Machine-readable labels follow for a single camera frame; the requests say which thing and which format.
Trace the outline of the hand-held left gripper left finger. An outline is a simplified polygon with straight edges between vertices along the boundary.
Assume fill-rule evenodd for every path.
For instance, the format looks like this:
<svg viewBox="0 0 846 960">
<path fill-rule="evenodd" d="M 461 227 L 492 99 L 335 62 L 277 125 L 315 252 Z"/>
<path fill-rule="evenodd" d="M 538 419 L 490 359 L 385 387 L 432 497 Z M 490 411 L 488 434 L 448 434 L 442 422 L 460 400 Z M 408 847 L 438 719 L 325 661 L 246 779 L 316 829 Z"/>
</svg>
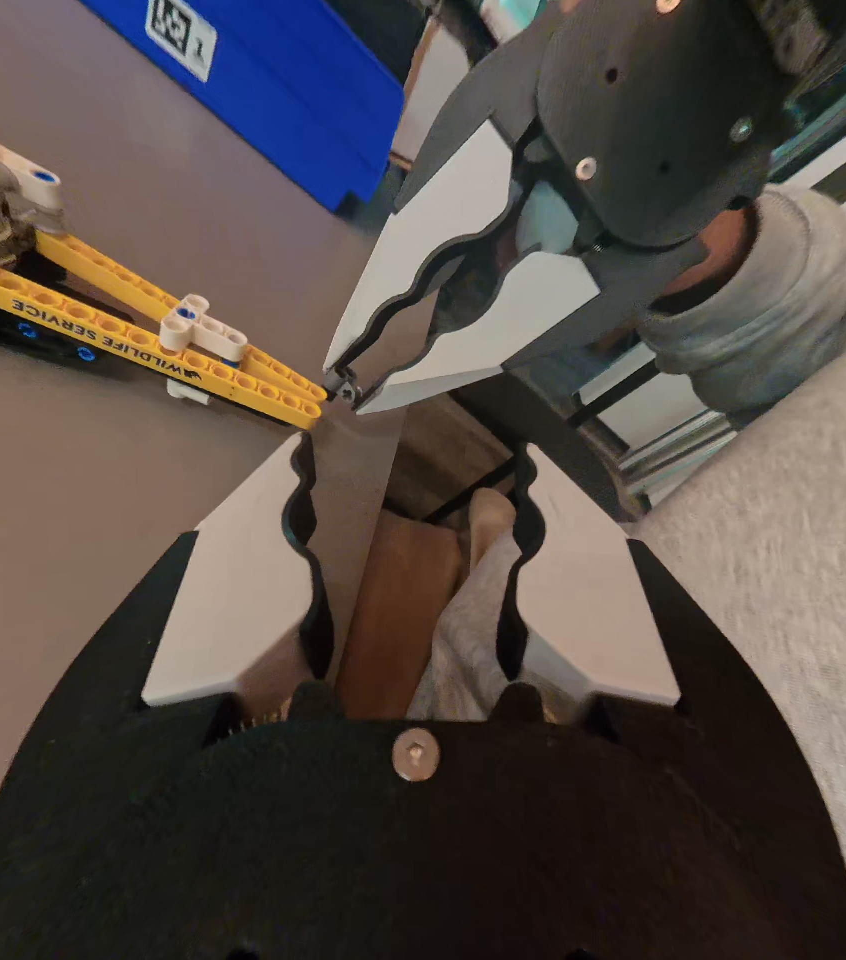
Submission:
<svg viewBox="0 0 846 960">
<path fill-rule="evenodd" d="M 195 530 L 141 698 L 165 707 L 221 694 L 282 710 L 323 680 L 335 628 L 310 549 L 316 459 L 309 433 L 286 439 Z"/>
</svg>

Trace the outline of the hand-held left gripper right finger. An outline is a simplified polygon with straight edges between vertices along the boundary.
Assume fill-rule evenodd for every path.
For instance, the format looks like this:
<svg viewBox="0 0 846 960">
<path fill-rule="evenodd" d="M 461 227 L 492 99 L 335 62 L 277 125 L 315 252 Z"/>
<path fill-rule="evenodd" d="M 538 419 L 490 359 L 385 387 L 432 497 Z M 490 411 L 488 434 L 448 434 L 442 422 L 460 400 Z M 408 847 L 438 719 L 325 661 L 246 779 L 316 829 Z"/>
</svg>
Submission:
<svg viewBox="0 0 846 960">
<path fill-rule="evenodd" d="M 598 697 L 674 707 L 681 699 L 622 527 L 540 447 L 516 458 L 517 558 L 498 621 L 498 663 L 552 710 Z"/>
</svg>

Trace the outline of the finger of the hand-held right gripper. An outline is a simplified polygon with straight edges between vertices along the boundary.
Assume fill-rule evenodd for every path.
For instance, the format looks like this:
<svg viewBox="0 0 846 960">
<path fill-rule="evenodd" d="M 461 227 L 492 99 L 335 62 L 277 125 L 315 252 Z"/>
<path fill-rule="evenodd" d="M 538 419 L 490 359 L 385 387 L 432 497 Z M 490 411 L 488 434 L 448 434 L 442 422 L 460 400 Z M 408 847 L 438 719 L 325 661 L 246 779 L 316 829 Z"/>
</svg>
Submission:
<svg viewBox="0 0 846 960">
<path fill-rule="evenodd" d="M 389 320 L 441 268 L 440 257 L 489 235 L 514 202 L 513 148 L 483 121 L 399 211 L 387 219 L 333 335 L 324 374 L 363 355 Z"/>
<path fill-rule="evenodd" d="M 356 413 L 402 409 L 493 378 L 599 292 L 581 259 L 532 251 L 506 273 L 478 319 L 439 336 L 413 363 L 382 378 Z"/>
</svg>

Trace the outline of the yellow white lego vehicle model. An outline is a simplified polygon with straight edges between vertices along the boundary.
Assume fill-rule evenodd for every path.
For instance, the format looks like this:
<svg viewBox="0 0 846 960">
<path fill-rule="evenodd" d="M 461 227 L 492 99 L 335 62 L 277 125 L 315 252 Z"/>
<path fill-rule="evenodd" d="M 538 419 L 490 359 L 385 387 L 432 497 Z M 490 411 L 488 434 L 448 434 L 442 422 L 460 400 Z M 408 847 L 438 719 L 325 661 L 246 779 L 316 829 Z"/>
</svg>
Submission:
<svg viewBox="0 0 846 960">
<path fill-rule="evenodd" d="M 175 399 L 219 400 L 309 430 L 327 393 L 210 315 L 67 229 L 61 179 L 0 144 L 0 344 L 54 362 L 105 358 L 161 378 Z"/>
</svg>

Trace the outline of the person's right forearm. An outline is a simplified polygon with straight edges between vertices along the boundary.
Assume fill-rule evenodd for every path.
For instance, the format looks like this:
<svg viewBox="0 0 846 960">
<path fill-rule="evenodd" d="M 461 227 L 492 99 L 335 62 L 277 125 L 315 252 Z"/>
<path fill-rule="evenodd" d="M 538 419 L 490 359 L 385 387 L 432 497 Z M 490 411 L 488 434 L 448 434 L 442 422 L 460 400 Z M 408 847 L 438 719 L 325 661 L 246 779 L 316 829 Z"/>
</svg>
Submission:
<svg viewBox="0 0 846 960">
<path fill-rule="evenodd" d="M 748 426 L 846 354 L 846 211 L 814 190 L 768 186 L 739 270 L 689 309 L 637 322 L 661 373 Z"/>
</svg>

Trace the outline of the person's right hand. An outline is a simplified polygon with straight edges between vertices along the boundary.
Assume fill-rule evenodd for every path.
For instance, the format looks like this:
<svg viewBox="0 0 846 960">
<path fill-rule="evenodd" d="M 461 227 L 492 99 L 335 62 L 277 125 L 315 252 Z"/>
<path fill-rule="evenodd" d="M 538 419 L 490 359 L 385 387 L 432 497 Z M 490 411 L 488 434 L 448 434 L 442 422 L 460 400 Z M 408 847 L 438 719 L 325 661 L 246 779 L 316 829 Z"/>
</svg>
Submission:
<svg viewBox="0 0 846 960">
<path fill-rule="evenodd" d="M 706 257 L 675 279 L 652 304 L 652 309 L 681 314 L 718 294 L 739 273 L 759 232 L 755 204 L 720 213 L 700 234 Z"/>
</svg>

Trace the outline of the person's khaki trouser leg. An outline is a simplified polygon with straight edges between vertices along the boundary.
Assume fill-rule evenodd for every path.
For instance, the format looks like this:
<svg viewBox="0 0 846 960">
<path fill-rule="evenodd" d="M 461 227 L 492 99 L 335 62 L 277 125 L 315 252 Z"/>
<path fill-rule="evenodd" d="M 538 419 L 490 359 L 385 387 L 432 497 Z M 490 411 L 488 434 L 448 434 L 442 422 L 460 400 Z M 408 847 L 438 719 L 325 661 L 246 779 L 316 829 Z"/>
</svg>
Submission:
<svg viewBox="0 0 846 960">
<path fill-rule="evenodd" d="M 515 519 L 513 503 L 493 488 L 474 494 L 462 534 L 381 511 L 335 681 L 347 718 L 407 715 L 442 615 Z"/>
</svg>

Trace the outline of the person's grey sweatshirt torso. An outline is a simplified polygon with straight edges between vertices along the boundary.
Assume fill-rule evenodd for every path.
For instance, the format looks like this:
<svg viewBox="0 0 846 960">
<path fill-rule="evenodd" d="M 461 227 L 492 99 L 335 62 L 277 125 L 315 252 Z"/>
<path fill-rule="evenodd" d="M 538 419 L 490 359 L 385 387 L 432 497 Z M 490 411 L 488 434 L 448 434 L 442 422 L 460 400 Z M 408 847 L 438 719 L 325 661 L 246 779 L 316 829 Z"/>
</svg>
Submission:
<svg viewBox="0 0 846 960">
<path fill-rule="evenodd" d="M 636 536 L 780 709 L 846 863 L 846 346 Z"/>
</svg>

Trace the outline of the blue plastic bin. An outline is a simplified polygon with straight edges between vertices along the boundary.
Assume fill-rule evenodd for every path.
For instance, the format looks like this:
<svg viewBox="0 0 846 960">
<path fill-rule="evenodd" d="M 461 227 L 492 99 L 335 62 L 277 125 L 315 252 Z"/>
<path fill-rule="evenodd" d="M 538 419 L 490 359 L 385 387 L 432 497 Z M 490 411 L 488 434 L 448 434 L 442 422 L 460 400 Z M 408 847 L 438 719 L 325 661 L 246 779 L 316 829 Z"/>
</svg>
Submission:
<svg viewBox="0 0 846 960">
<path fill-rule="evenodd" d="M 326 210 L 376 193 L 404 86 L 326 2 L 83 4 Z"/>
</svg>

